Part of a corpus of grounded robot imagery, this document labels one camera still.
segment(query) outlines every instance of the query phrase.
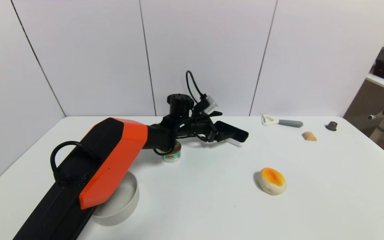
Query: tin can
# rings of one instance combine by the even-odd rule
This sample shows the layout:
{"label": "tin can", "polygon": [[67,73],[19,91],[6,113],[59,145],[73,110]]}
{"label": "tin can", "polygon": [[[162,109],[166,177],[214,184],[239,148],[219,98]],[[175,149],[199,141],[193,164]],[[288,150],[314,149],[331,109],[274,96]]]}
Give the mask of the tin can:
{"label": "tin can", "polygon": [[180,152],[181,149],[182,149],[182,145],[178,141],[176,141],[172,153],[162,156],[164,161],[168,163],[174,163],[177,160],[179,160],[181,156],[181,152]]}

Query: white bowl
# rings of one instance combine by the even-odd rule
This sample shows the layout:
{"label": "white bowl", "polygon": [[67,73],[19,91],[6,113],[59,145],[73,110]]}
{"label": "white bowl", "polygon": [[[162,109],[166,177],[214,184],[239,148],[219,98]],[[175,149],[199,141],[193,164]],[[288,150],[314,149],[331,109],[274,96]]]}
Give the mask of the white bowl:
{"label": "white bowl", "polygon": [[127,172],[108,201],[94,211],[93,219],[104,226],[122,223],[134,212],[138,202],[139,186],[136,177]]}

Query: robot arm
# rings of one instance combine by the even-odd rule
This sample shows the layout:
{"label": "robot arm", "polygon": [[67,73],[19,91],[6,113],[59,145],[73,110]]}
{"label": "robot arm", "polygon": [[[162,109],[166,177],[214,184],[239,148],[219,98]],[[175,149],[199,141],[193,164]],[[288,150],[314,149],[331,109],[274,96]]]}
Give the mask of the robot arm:
{"label": "robot arm", "polygon": [[[141,149],[154,149],[164,155],[174,149],[178,138],[197,137],[208,142],[233,138],[244,142],[248,137],[248,132],[229,124],[213,124],[210,117],[221,113],[214,111],[215,103],[207,96],[201,97],[195,107],[193,99],[184,94],[172,94],[167,101],[170,114],[159,124],[147,126],[108,118],[95,125],[81,142],[57,146],[50,158],[55,183],[14,239],[76,239],[97,205],[115,191]],[[57,151],[72,144],[77,147],[57,167]]]}

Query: black cylinder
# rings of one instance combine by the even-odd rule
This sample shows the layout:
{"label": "black cylinder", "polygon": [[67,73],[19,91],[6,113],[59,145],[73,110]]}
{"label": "black cylinder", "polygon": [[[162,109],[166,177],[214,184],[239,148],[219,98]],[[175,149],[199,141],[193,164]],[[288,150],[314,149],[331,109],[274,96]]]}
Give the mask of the black cylinder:
{"label": "black cylinder", "polygon": [[171,94],[167,97],[167,103],[170,105],[170,114],[177,117],[188,117],[194,105],[193,99],[185,94]]}

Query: can label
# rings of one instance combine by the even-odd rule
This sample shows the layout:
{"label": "can label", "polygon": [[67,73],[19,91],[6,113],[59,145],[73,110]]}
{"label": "can label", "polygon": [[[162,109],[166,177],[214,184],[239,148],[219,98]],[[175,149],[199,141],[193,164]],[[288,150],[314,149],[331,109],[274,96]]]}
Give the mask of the can label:
{"label": "can label", "polygon": [[175,162],[175,161],[179,160],[179,158],[180,158],[180,152],[163,156],[164,161],[166,161],[168,163]]}

